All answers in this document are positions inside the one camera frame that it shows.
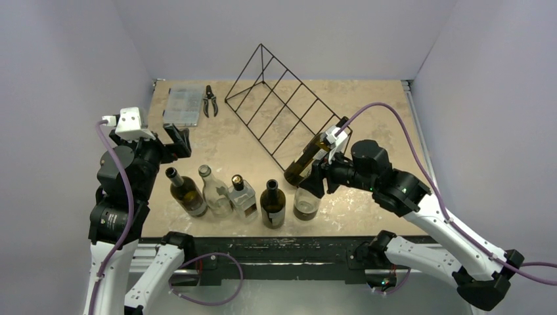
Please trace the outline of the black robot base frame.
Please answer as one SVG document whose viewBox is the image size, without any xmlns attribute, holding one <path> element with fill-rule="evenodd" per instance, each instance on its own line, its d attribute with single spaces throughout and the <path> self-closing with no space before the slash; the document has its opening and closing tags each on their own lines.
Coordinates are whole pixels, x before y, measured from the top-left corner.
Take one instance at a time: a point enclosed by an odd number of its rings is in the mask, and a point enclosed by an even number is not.
<svg viewBox="0 0 557 315">
<path fill-rule="evenodd" d="M 363 249 L 374 236 L 334 237 L 195 237 L 196 254 L 226 253 L 241 265 L 245 280 L 336 280 L 365 284 L 368 275 L 387 274 L 390 265 Z M 133 254 L 130 274 L 151 264 L 161 238 L 143 238 Z M 239 280 L 236 265 L 223 257 L 202 259 L 201 285 Z"/>
</svg>

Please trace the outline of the clear champagne bottle black label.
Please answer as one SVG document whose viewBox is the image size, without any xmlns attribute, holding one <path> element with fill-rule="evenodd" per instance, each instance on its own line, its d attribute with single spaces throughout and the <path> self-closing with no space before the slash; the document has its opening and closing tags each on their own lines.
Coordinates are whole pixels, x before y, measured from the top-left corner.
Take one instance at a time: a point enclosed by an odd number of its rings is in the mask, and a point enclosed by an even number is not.
<svg viewBox="0 0 557 315">
<path fill-rule="evenodd" d="M 298 188 L 294 195 L 293 213 L 301 221 L 310 221 L 317 216 L 321 199 L 311 192 Z"/>
</svg>

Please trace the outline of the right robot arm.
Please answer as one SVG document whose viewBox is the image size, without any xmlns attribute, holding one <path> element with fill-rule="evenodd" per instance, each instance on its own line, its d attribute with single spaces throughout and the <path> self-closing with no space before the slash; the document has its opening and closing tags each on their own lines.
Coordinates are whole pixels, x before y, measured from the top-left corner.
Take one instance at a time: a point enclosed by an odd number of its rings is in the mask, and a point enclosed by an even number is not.
<svg viewBox="0 0 557 315">
<path fill-rule="evenodd" d="M 493 310 L 505 298 L 524 256 L 493 245 L 452 216 L 419 178 L 393 168 L 376 141 L 360 140 L 350 152 L 351 158 L 336 153 L 330 161 L 314 162 L 300 188 L 316 198 L 339 186 L 371 192 L 382 209 L 419 227 L 442 246 L 431 249 L 383 230 L 360 245 L 354 257 L 378 267 L 394 264 L 419 270 L 447 282 L 468 304 Z"/>
</svg>

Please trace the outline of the olive green wine bottle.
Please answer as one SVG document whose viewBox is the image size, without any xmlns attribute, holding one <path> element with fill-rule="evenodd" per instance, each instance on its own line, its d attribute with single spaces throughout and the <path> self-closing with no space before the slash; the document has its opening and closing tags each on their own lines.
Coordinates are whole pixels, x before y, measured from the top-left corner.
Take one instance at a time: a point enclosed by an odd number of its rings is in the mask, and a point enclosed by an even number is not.
<svg viewBox="0 0 557 315">
<path fill-rule="evenodd" d="M 327 142 L 326 138 L 328 135 L 334 134 L 334 131 L 342 127 L 347 121 L 348 117 L 344 116 L 335 126 L 318 133 L 308 142 L 301 154 L 293 160 L 284 172 L 284 178 L 290 185 L 298 187 L 302 180 L 309 176 L 313 162 L 321 161 L 329 155 L 332 148 L 337 148 L 337 146 Z"/>
</svg>

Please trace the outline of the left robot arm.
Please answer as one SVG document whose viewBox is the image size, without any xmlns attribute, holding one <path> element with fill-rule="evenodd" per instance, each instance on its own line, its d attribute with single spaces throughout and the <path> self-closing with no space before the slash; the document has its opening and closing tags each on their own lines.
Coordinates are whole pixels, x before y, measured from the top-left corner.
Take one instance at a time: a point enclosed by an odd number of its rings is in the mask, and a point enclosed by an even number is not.
<svg viewBox="0 0 557 315">
<path fill-rule="evenodd" d="M 169 232 L 147 270 L 129 286 L 129 273 L 150 212 L 148 201 L 162 164 L 191 155 L 189 130 L 164 126 L 171 137 L 163 144 L 157 134 L 142 127 L 118 133 L 123 125 L 112 125 L 109 135 L 96 132 L 106 148 L 100 159 L 95 206 L 89 220 L 88 238 L 91 269 L 84 314 L 148 314 L 154 299 L 167 285 L 172 273 L 192 266 L 196 251 L 192 236 Z"/>
</svg>

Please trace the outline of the dark green wine bottle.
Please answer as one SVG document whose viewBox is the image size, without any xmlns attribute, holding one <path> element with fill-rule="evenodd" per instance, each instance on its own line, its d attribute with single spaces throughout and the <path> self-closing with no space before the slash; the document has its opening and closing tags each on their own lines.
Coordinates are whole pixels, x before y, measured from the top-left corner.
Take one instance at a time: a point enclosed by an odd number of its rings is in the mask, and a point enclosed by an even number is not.
<svg viewBox="0 0 557 315">
<path fill-rule="evenodd" d="M 280 228 L 286 214 L 286 196 L 275 179 L 268 180 L 260 196 L 263 224 L 270 229 Z"/>
</svg>

